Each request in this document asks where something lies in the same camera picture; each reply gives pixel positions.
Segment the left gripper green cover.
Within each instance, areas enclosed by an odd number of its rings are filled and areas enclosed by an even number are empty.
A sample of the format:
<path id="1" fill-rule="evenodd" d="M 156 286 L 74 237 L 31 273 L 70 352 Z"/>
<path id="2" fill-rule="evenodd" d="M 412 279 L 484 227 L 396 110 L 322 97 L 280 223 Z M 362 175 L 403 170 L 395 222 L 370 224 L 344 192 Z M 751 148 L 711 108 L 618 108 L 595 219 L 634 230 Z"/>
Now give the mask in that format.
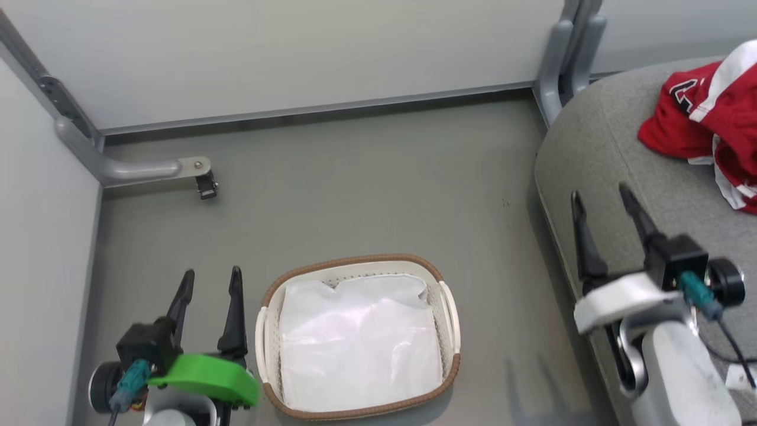
<path id="1" fill-rule="evenodd" d="M 155 323 L 172 326 L 172 345 L 181 347 L 186 308 L 193 297 L 195 271 L 187 269 L 167 315 Z M 248 337 L 244 313 L 241 268 L 232 268 L 229 309 L 224 332 L 217 342 L 219 357 L 203 354 L 179 356 L 169 372 L 148 380 L 149 425 L 228 425 L 233 411 L 249 410 L 260 401 L 260 384 L 244 360 Z"/>

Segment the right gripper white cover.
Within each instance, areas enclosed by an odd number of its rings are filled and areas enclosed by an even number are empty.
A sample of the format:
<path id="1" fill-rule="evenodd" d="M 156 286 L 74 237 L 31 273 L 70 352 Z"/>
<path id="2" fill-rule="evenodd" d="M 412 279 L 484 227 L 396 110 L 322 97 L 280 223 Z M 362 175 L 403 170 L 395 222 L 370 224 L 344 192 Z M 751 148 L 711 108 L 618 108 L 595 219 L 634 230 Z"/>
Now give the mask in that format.
<path id="1" fill-rule="evenodd" d="M 643 250 L 661 236 L 651 216 L 627 183 L 619 184 L 626 213 L 633 221 Z M 581 282 L 602 279 L 609 269 L 599 254 L 587 224 L 587 213 L 578 191 L 571 194 L 577 275 Z M 613 349 L 622 391 L 644 391 L 649 381 L 643 354 L 632 343 L 633 329 L 654 329 L 665 322 L 688 327 L 688 305 L 678 292 L 664 292 L 644 272 L 630 273 L 593 289 L 574 309 L 579 334 L 603 329 Z"/>

